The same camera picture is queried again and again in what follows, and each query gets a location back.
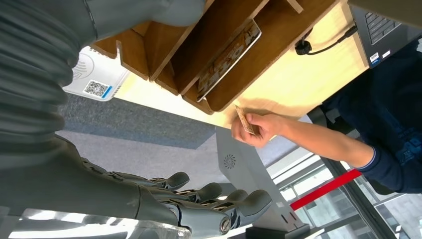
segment wooden shelf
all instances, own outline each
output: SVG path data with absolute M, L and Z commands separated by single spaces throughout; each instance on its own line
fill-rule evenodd
M 164 67 L 164 69 L 161 71 L 160 75 L 156 79 L 155 83 L 157 83 L 159 86 L 163 87 L 164 89 L 170 91 L 174 95 L 176 96 L 179 95 L 176 84 L 174 83 L 174 71 L 173 71 L 171 62 L 169 62 Z
M 187 92 L 186 94 L 182 95 L 182 98 L 187 101 L 189 104 L 195 106 L 196 108 L 200 109 L 204 113 L 208 115 L 214 114 L 214 111 L 211 110 L 208 102 L 206 100 L 202 100 L 201 102 L 197 102 L 197 96 L 198 96 L 198 88 L 196 84 L 194 84 Z
M 262 36 L 231 71 L 208 94 L 211 110 L 220 112 L 262 75 L 322 17 L 338 0 L 299 0 L 298 14 L 288 2 L 270 1 L 256 16 Z
M 214 0 L 207 0 L 204 12 Z M 150 72 L 149 80 L 155 81 L 180 45 L 185 41 L 195 24 L 177 27 L 152 22 L 145 33 L 145 50 Z
M 119 48 L 121 65 L 139 77 L 148 79 L 149 72 L 144 40 L 142 36 L 133 29 L 98 41 L 91 47 L 110 58 L 116 58 L 117 48 Z
M 200 73 L 241 32 L 268 0 L 215 0 L 173 56 L 175 83 L 184 95 Z
M 174 95 L 182 94 L 185 101 L 211 115 L 231 104 L 338 1 L 207 0 L 197 24 L 174 27 L 146 22 L 92 47 L 111 58 L 119 47 L 124 67 Z M 198 103 L 199 76 L 251 19 L 260 27 L 261 37 Z

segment person's hand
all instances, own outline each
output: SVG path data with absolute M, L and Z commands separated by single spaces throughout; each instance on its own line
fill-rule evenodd
M 255 147 L 263 147 L 267 142 L 281 131 L 283 124 L 280 116 L 277 115 L 264 115 L 247 114 L 246 120 L 252 125 L 255 125 L 256 135 L 250 134 L 245 131 L 242 122 L 237 117 L 231 125 L 231 135 L 233 138 L 247 143 Z

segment red strap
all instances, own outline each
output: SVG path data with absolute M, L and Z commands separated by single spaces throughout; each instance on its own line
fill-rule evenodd
M 334 191 L 335 189 L 351 182 L 355 178 L 361 176 L 362 174 L 357 171 L 356 169 L 353 169 L 340 177 L 332 180 L 331 182 L 325 184 L 324 186 L 316 189 L 315 191 L 309 193 L 308 195 L 304 196 L 303 198 L 293 202 L 290 204 L 290 207 L 292 207 L 293 211 L 296 211 L 297 209 L 306 206 L 307 204 L 315 201 L 316 199 L 324 196 L 325 194 Z

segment logo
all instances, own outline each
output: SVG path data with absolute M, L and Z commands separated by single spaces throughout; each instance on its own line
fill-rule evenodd
M 233 156 L 233 154 L 228 154 L 225 158 L 224 158 L 224 166 L 227 169 L 232 169 L 234 168 L 234 166 L 236 165 L 236 159 Z
M 94 71 L 94 60 L 87 54 L 79 55 L 78 64 L 73 68 L 73 80 L 87 78 Z

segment gray carpet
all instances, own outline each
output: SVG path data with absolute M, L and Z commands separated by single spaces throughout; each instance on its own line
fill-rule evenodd
M 57 134 L 75 144 L 82 157 L 108 171 L 131 173 L 145 178 L 166 178 L 183 171 L 191 178 L 184 189 L 199 189 L 210 182 L 228 183 L 218 168 L 215 134 L 197 149 L 69 131 Z M 257 151 L 264 165 L 269 166 L 295 148 L 297 146 L 294 143 L 276 137 Z
M 60 108 L 67 131 L 189 149 L 198 148 L 215 132 L 211 124 L 116 98 L 99 102 L 68 97 Z

